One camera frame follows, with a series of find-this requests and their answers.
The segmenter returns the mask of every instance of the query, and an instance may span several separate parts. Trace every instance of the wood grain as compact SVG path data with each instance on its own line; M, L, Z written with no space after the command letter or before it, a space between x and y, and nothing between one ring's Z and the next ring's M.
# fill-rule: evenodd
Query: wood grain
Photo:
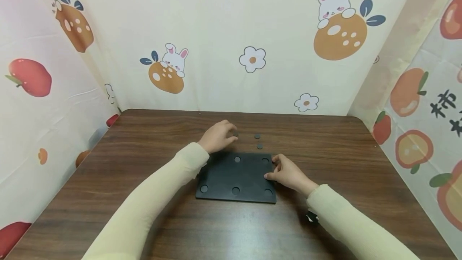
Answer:
M284 153L420 259L456 259L357 118L157 110L125 111L7 259L80 259L140 182L223 119L239 129L233 150ZM354 259L310 225L304 200L287 188L276 187L278 202L271 205L198 200L195 184L183 187L156 220L144 259Z

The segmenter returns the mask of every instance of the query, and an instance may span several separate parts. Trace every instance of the black pegboard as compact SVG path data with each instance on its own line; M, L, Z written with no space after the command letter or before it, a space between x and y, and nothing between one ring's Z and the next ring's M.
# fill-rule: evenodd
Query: black pegboard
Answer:
M270 154L211 154L199 173L196 198L276 203L274 184L263 177L272 171Z

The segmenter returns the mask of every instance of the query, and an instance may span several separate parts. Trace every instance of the flower illustration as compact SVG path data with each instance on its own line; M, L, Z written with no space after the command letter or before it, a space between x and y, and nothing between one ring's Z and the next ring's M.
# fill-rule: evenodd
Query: flower illustration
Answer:
M300 99L295 101L294 105L298 107L298 111L304 113L307 110L314 111L317 109L318 102L319 98L317 96L311 96L309 93L304 93L300 96Z
M252 73L255 69L262 69L266 65L265 61L266 51L262 48L255 49L255 47L246 47L244 54L239 57L241 65L245 66L248 73Z

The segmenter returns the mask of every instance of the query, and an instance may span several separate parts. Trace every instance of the cream sleeve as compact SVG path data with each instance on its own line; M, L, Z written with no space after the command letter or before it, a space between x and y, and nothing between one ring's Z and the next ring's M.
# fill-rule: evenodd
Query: cream sleeve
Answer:
M208 159L209 154L196 142L180 150L131 192L82 259L138 260L155 218Z
M327 232L343 242L359 260L419 259L328 185L319 186L306 202Z

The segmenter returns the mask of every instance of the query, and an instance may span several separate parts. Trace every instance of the red apple illustration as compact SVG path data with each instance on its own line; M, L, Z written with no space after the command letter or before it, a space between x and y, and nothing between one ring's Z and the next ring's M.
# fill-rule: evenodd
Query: red apple illustration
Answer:
M462 0L453 0L440 22L441 35L446 39L462 39Z
M391 118L382 111L373 127L373 137L378 144L383 144L391 134Z
M15 222L0 230L0 259L6 257L30 226L31 223Z
M115 123L115 120L119 118L119 115L118 114L115 114L113 115L112 117L110 117L107 121L106 121L106 125L108 127L112 127L112 125Z
M10 63L9 70L11 75L5 77L29 95L43 97L50 93L51 75L41 63L31 59L15 59Z

